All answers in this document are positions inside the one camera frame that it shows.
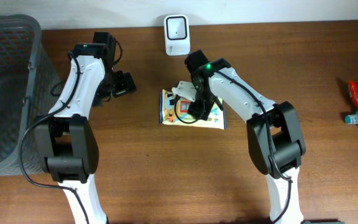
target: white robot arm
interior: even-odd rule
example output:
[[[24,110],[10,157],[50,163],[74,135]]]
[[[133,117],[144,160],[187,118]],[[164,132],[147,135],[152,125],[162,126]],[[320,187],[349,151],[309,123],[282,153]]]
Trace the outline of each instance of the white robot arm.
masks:
[[[299,207],[297,180],[300,157],[306,148],[295,109],[288,102],[278,105],[256,92],[224,59],[209,62],[199,50],[189,54],[185,64],[197,90],[196,100],[190,104],[188,113],[195,118],[207,119],[213,103],[219,102],[216,100],[217,96],[233,108],[247,123],[252,162],[266,175],[271,221],[282,224],[301,223],[303,215]],[[260,104],[263,105],[267,119],[264,119],[264,111]],[[281,131],[268,136],[266,120],[269,128],[271,125],[281,127]],[[268,138],[272,142],[273,159],[269,151]],[[278,170],[274,169],[273,160]],[[286,179],[291,177],[291,184],[280,175]]]
[[[93,43],[75,46],[68,79],[49,111],[53,117],[35,127],[42,169],[59,186],[69,188],[64,192],[76,224],[108,223],[94,181],[99,151],[88,117],[91,107],[100,105],[103,98],[136,91],[129,73],[112,69],[117,62],[116,43],[109,33],[95,32]]]

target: wooden table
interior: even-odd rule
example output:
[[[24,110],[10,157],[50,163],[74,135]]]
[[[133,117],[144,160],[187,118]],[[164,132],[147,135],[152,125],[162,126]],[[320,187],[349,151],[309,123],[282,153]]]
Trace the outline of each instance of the wooden table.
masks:
[[[99,144],[96,186],[113,223],[232,223],[266,218],[265,177],[251,162],[246,126],[227,108],[227,130],[158,124],[161,89],[189,80],[185,56],[165,54],[163,28],[49,30],[43,44],[59,74],[66,52],[109,31],[124,47],[116,69],[130,72],[137,92],[93,108]],[[358,127],[348,80],[358,80],[358,21],[190,27],[191,49],[224,57],[257,91],[297,109],[306,154],[299,177],[307,219],[358,223]],[[47,174],[34,179],[52,184]],[[23,177],[0,177],[0,223],[73,223],[61,190]]]

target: mesh basket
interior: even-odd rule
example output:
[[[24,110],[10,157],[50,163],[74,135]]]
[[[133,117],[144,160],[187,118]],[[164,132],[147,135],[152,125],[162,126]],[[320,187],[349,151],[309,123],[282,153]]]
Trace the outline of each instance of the mesh basket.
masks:
[[[59,77],[40,42],[38,22],[25,15],[0,16],[0,175],[20,174],[17,142],[56,102],[50,95]],[[41,172],[34,136],[28,135],[23,162],[30,174]]]

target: black cable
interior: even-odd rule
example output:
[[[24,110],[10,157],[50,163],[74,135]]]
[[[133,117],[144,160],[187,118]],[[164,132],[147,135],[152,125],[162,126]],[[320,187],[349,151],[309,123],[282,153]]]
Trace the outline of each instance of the black cable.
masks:
[[[196,123],[197,121],[199,121],[199,120],[201,119],[201,117],[204,115],[204,112],[205,112],[205,103],[203,103],[203,112],[200,114],[199,118],[195,119],[194,121],[187,122],[187,121],[184,121],[184,120],[180,119],[180,117],[178,116],[178,113],[177,113],[177,104],[178,104],[179,98],[180,98],[180,96],[176,96],[176,97],[175,97],[175,103],[174,103],[174,105],[173,105],[173,110],[174,110],[175,116],[178,118],[178,120],[181,121],[182,123],[185,123],[185,124],[194,124],[194,123]]]
[[[23,148],[23,142],[25,140],[25,137],[30,133],[31,130],[33,130],[35,127],[37,127],[39,124],[43,123],[44,121],[50,119],[53,115],[63,111],[67,106],[68,104],[70,103],[70,101],[73,99],[74,97],[74,94],[75,94],[75,91],[77,89],[77,86],[78,86],[78,83],[80,82],[80,75],[81,75],[81,70],[80,70],[80,65],[78,64],[78,61],[76,59],[76,57],[71,53],[69,52],[68,53],[69,56],[75,61],[75,64],[77,66],[77,77],[76,77],[76,80],[75,80],[75,84],[74,84],[74,87],[73,87],[73,91],[71,92],[70,96],[68,97],[67,101],[66,102],[62,102],[63,105],[61,108],[57,109],[56,111],[52,112],[52,113],[49,113],[47,115],[45,115],[43,118],[39,119],[38,121],[34,122],[33,124],[31,124],[29,126],[29,128],[27,128],[26,131],[24,131],[24,134],[22,135],[22,137],[20,138],[19,142],[18,142],[18,150],[17,150],[17,153],[18,153],[18,157],[19,157],[19,167],[20,167],[20,170],[22,171],[22,174],[23,176],[26,178],[26,180],[28,182],[30,182],[30,184],[32,185],[35,185],[35,186],[38,186],[38,187],[45,187],[45,188],[48,188],[48,189],[60,189],[60,190],[69,190],[71,193],[74,194],[74,196],[76,197],[78,203],[80,204],[80,207],[84,213],[84,216],[85,216],[85,220],[87,222],[87,224],[89,224],[89,219],[88,219],[88,214],[86,214],[86,210],[85,210],[85,207],[84,205],[82,204],[81,202],[81,199],[80,197],[78,196],[77,192],[75,189],[73,188],[70,188],[70,187],[64,187],[64,186],[59,186],[59,185],[48,185],[48,184],[40,184],[40,183],[37,183],[35,181],[33,181],[29,175],[27,174],[27,172],[25,171],[24,169],[24,165],[23,165],[23,158],[22,158],[22,148]]]
[[[112,91],[110,91],[109,98],[107,100],[102,100],[102,102],[104,102],[104,103],[109,102],[111,100],[111,97],[112,97]]]
[[[122,49],[121,44],[118,42],[117,39],[115,39],[115,40],[116,40],[117,45],[118,45],[118,47],[119,47],[119,57],[118,57],[117,60],[113,61],[112,65],[116,65],[116,64],[121,60],[122,54],[124,53],[124,50]]]
[[[65,81],[60,81],[60,82],[54,84],[54,86],[50,89],[50,94],[51,94],[52,96],[60,96],[62,93],[55,93],[55,89],[56,89],[58,86],[60,86],[60,85],[62,85],[63,83],[65,83],[66,81],[67,81],[67,80],[65,80]]]
[[[227,78],[228,80],[230,80],[230,82],[236,84],[237,86],[241,87],[243,90],[245,90],[251,97],[252,99],[254,99],[254,101],[258,104],[258,106],[260,107],[260,109],[262,110],[263,114],[264,114],[264,120],[265,120],[265,125],[266,125],[266,133],[267,133],[267,142],[268,142],[268,149],[269,149],[269,160],[270,163],[273,165],[273,168],[276,170],[276,172],[280,175],[280,177],[286,181],[288,181],[288,195],[287,195],[287,201],[285,202],[285,207],[283,212],[278,216],[278,218],[275,219],[275,221],[273,223],[276,223],[277,221],[279,221],[279,219],[284,215],[284,213],[286,212],[289,204],[290,204],[290,197],[291,197],[291,177],[285,177],[280,169],[277,166],[276,160],[274,158],[274,152],[273,152],[273,146],[272,146],[272,138],[271,135],[272,133],[270,132],[270,125],[269,125],[269,119],[267,117],[267,113],[266,113],[266,109],[263,106],[262,102],[260,100],[258,100],[258,98],[248,89],[246,88],[244,85],[241,85],[239,82],[235,81],[235,79],[228,77],[227,75],[223,74],[220,71],[217,71],[216,73],[222,75],[224,78]]]

